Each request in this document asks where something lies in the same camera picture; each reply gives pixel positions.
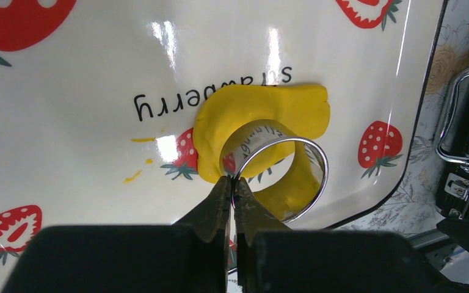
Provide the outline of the yellow dough lump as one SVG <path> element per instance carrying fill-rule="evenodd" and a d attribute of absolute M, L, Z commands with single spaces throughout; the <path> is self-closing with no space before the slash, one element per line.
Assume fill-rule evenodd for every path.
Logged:
<path fill-rule="evenodd" d="M 316 142 L 329 125 L 327 89 L 319 84 L 229 85 L 198 111 L 192 140 L 202 179 L 251 179 L 291 158 L 276 182 L 254 193 L 277 219 L 290 223 L 320 199 L 329 163 Z"/>

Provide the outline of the strawberry print tray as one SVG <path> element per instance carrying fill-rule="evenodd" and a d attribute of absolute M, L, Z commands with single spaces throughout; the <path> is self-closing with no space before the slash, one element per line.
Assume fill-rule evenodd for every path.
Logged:
<path fill-rule="evenodd" d="M 41 228 L 170 223 L 211 184 L 186 145 L 229 85 L 321 84 L 327 187 L 297 228 L 404 176 L 443 1 L 0 1 L 0 290 Z"/>

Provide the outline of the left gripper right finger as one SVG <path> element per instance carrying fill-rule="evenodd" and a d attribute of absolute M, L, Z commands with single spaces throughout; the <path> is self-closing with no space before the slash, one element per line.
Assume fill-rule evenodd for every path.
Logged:
<path fill-rule="evenodd" d="M 238 282 L 244 292 L 460 292 L 403 237 L 291 230 L 233 186 Z"/>

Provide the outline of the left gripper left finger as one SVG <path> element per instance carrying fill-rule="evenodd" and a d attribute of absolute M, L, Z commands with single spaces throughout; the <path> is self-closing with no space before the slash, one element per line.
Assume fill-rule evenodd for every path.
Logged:
<path fill-rule="evenodd" d="M 231 179 L 172 225 L 42 229 L 4 292 L 226 292 Z"/>

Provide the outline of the metal ring cutter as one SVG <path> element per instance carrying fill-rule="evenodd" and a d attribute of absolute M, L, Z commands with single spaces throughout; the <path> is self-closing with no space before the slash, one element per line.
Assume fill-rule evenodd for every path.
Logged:
<path fill-rule="evenodd" d="M 226 175 L 244 178 L 255 198 L 283 223 L 306 214 L 329 177 L 324 150 L 273 120 L 237 127 L 223 145 L 219 162 Z"/>

